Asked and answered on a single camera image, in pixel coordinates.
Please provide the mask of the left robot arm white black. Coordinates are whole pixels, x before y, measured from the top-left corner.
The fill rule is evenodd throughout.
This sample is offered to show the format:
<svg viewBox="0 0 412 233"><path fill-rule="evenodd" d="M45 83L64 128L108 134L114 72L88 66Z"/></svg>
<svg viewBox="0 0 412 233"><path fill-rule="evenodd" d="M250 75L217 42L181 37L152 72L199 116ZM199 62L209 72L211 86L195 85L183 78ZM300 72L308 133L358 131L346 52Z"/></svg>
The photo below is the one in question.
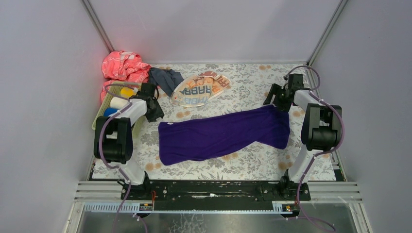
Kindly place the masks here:
<svg viewBox="0 0 412 233"><path fill-rule="evenodd" d="M138 130L143 120L156 122L164 117L158 102L156 85L142 83L112 83L105 87L107 97L121 100L115 112L98 116L95 121L94 156L109 169L116 169L130 185L142 185L147 173L131 162L134 150L133 130Z"/></svg>

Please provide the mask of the purple towel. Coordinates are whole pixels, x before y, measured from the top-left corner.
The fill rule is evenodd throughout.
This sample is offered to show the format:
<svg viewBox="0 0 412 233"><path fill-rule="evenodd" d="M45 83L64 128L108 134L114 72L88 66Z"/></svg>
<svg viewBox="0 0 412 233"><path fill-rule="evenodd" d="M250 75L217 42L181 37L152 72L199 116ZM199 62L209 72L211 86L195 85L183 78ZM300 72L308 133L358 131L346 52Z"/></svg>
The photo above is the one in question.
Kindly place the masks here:
<svg viewBox="0 0 412 233"><path fill-rule="evenodd" d="M290 136L289 114L273 105L158 126L159 158L166 165L204 161L237 152L259 142L285 149Z"/></svg>

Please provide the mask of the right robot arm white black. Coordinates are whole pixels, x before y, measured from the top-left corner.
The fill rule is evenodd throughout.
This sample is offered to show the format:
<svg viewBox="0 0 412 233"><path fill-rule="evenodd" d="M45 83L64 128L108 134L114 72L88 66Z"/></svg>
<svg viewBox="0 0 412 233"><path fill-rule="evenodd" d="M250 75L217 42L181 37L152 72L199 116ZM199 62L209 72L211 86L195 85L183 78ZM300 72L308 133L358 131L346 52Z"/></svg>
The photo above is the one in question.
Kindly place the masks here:
<svg viewBox="0 0 412 233"><path fill-rule="evenodd" d="M342 107L327 103L305 88L301 74L289 74L284 86L272 84L264 104L273 104L283 112L288 112L292 105L305 111L300 136L302 148L286 176L294 183L307 182L317 158L334 152L343 141Z"/></svg>

